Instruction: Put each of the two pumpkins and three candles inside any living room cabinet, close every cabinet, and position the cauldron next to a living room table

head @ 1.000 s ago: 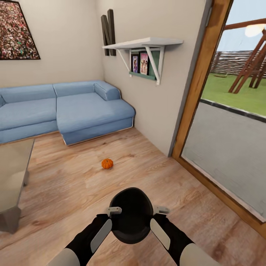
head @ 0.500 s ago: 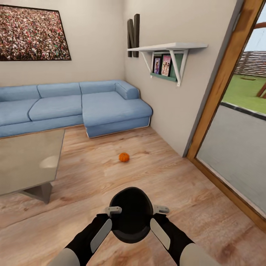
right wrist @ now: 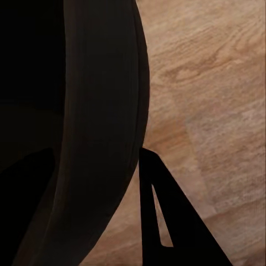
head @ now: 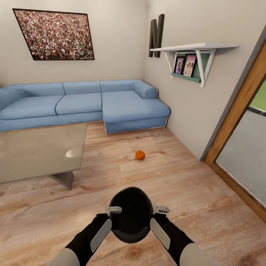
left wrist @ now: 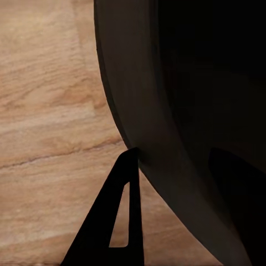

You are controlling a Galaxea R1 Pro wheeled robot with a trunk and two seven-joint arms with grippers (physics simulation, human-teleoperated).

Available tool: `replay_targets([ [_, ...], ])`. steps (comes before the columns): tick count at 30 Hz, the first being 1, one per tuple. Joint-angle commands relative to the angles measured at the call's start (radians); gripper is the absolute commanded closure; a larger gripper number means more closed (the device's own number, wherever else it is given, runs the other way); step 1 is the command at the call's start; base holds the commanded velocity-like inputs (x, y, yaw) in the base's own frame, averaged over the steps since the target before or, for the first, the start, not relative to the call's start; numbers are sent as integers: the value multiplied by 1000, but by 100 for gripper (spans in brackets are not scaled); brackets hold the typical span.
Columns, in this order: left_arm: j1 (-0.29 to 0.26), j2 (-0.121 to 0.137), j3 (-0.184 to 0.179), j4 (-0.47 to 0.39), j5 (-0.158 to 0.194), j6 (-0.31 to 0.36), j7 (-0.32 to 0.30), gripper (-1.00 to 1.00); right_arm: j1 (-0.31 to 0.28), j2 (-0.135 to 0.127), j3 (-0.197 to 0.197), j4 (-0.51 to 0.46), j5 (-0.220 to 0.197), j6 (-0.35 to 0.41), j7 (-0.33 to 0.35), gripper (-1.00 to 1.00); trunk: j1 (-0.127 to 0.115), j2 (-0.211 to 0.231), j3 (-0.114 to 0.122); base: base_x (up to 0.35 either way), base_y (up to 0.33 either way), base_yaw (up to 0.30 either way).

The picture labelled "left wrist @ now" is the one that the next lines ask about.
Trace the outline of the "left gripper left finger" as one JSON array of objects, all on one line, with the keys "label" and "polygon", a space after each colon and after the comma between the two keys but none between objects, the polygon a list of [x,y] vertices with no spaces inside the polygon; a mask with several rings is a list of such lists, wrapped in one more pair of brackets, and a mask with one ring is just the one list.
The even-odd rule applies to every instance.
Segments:
[{"label": "left gripper left finger", "polygon": [[[130,182],[129,243],[109,247],[124,186]],[[60,266],[144,266],[137,148],[123,152]]]}]

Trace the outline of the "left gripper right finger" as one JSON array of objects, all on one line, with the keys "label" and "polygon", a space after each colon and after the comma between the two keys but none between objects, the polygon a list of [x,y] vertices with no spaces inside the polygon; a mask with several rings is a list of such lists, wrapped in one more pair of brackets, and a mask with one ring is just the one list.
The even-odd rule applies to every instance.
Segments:
[{"label": "left gripper right finger", "polygon": [[208,167],[253,266],[266,266],[266,174],[211,148]]}]

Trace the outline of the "cauldron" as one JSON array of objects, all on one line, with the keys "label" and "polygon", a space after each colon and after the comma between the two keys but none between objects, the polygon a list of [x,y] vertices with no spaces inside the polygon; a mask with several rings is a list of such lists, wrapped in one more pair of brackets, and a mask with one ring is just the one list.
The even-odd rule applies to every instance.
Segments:
[{"label": "cauldron", "polygon": [[266,0],[94,0],[115,124],[156,192],[223,266],[253,266],[208,167],[266,174]]}]

